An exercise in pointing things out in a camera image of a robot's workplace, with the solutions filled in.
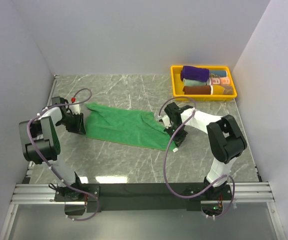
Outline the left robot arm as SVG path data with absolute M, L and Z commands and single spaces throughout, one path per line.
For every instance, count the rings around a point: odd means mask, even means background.
M 45 107 L 37 117 L 19 123 L 24 158 L 49 169 L 57 185 L 49 184 L 56 194 L 68 201 L 78 201 L 84 196 L 78 175 L 61 159 L 61 146 L 55 127 L 63 125 L 66 131 L 85 135 L 84 115 L 81 107 L 62 97 L 52 98 L 52 106 Z

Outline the green towel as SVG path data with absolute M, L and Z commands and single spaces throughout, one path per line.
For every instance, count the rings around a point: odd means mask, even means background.
M 94 102 L 85 106 L 91 111 L 85 120 L 88 138 L 160 151 L 167 149 L 170 136 L 153 112 Z

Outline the purple towel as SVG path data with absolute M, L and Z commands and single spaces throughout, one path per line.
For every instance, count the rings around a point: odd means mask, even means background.
M 184 79 L 187 80 L 194 80 L 200 82 L 207 82 L 210 75 L 210 70 L 207 68 L 200 68 L 195 66 L 183 66 L 180 78 L 183 81 Z

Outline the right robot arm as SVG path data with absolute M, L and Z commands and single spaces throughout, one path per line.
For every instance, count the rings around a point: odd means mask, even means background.
M 179 107 L 172 102 L 164 109 L 166 115 L 162 118 L 165 132 L 170 135 L 170 141 L 166 148 L 166 154 L 171 144 L 179 147 L 185 140 L 188 132 L 186 126 L 193 127 L 206 133 L 209 140 L 212 155 L 214 157 L 211 169 L 204 179 L 204 189 L 192 192 L 190 195 L 176 193 L 166 176 L 166 159 L 163 160 L 163 176 L 167 188 L 172 194 L 182 199 L 192 199 L 205 195 L 214 200 L 226 186 L 227 180 L 234 181 L 230 175 L 231 168 L 237 158 L 247 148 L 246 139 L 241 132 L 235 118 L 232 115 L 211 115 L 196 108 L 186 105 Z

